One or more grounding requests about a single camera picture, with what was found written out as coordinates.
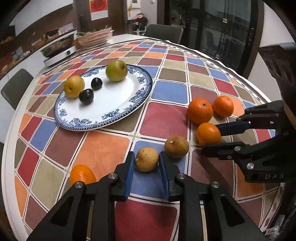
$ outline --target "metal bolt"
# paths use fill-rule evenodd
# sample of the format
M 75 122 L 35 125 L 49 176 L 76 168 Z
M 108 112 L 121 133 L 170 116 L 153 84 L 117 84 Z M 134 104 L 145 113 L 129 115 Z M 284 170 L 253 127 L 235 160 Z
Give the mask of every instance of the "metal bolt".
M 220 187 L 220 183 L 219 182 L 216 182 L 216 181 L 212 182 L 211 185 L 212 185 L 213 188 Z
M 109 177 L 110 179 L 115 179 L 115 178 L 117 178 L 117 174 L 116 174 L 116 173 L 110 173 L 110 174 L 108 175 L 108 177 Z
M 240 151 L 240 149 L 241 149 L 240 146 L 236 146 L 236 147 L 234 148 L 235 151 Z
M 177 178 L 179 179 L 185 179 L 185 174 L 184 173 L 178 173 Z
M 82 188 L 82 186 L 83 186 L 83 182 L 76 182 L 74 184 L 74 187 L 76 187 L 76 188 Z
M 254 168 L 254 163 L 250 162 L 247 164 L 247 169 L 252 170 Z

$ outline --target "black round fruit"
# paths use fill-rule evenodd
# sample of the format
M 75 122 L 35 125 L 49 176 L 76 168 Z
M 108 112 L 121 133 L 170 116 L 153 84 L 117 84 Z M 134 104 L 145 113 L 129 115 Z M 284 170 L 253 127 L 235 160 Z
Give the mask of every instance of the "black round fruit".
M 91 81 L 91 87 L 93 90 L 99 90 L 103 85 L 103 82 L 100 78 L 93 78 Z
M 79 100 L 81 101 L 82 104 L 90 104 L 92 103 L 94 99 L 94 92 L 92 89 L 86 89 L 80 92 L 79 94 Z

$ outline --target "orange fruit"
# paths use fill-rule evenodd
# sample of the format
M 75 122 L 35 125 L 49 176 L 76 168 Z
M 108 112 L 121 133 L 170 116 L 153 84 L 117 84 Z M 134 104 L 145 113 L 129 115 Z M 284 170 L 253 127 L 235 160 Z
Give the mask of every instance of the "orange fruit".
M 196 138 L 201 146 L 221 142 L 221 133 L 212 123 L 202 123 L 196 130 Z
M 207 100 L 196 98 L 189 103 L 187 115 L 196 124 L 205 123 L 212 118 L 213 108 Z
M 84 184 L 95 183 L 96 178 L 92 170 L 86 165 L 77 165 L 72 168 L 70 173 L 70 183 L 73 185 L 74 183 L 81 181 Z
M 228 96 L 222 95 L 215 99 L 213 109 L 219 116 L 226 118 L 232 115 L 234 105 Z

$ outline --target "dining table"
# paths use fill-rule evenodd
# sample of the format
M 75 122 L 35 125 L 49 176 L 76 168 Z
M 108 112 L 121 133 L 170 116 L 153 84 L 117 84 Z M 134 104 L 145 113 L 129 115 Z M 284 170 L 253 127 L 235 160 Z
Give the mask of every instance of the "dining table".
M 124 119 L 103 128 L 62 128 L 53 106 L 66 79 L 118 59 L 149 73 L 153 80 L 149 98 Z M 204 98 L 213 104 L 221 95 L 233 101 L 234 112 L 228 118 L 214 115 L 210 123 L 233 122 L 244 109 L 270 102 L 261 90 L 221 62 L 170 41 L 137 35 L 114 36 L 107 45 L 77 51 L 66 61 L 42 69 L 15 111 L 3 151 L 3 198 L 16 238 L 25 241 L 67 192 L 74 166 L 87 165 L 100 180 L 124 162 L 129 151 L 136 154 L 143 147 L 152 147 L 161 152 L 172 135 L 183 136 L 189 143 L 186 156 L 174 161 L 180 172 L 202 183 L 218 181 L 265 231 L 279 209 L 285 184 L 245 182 L 233 160 L 203 156 L 195 134 L 197 125 L 187 117 L 193 99 Z M 249 129 L 224 136 L 222 141 L 254 145 L 274 136 L 274 130 Z M 147 173 L 135 169 L 128 200 L 115 206 L 117 241 L 177 241 L 178 217 L 179 202 L 166 201 L 159 167 Z M 205 225 L 203 229 L 207 240 Z

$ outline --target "blue and white plate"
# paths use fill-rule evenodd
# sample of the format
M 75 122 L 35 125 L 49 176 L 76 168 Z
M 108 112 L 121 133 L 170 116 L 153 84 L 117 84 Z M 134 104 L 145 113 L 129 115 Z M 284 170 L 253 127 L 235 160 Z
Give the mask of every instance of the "blue and white plate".
M 153 81 L 146 70 L 127 64 L 126 78 L 112 82 L 106 76 L 106 67 L 81 75 L 85 89 L 91 89 L 91 81 L 95 77 L 103 82 L 102 88 L 94 91 L 90 105 L 83 105 L 79 98 L 67 98 L 64 91 L 60 93 L 54 105 L 54 117 L 61 127 L 72 131 L 102 128 L 125 118 L 148 99 Z

